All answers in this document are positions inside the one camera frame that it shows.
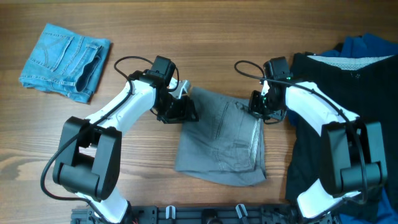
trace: black cloth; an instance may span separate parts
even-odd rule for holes
[[[294,77],[315,82],[319,89],[342,107],[362,118],[373,118],[381,123],[386,153],[388,180],[386,191],[391,206],[398,210],[398,55],[370,64],[356,71],[342,70],[323,62],[295,54],[292,68]],[[297,197],[318,179],[320,137],[303,118],[296,129],[297,140],[292,162],[287,171],[286,199]],[[348,203],[337,212],[375,222],[381,189],[369,192],[366,205]]]

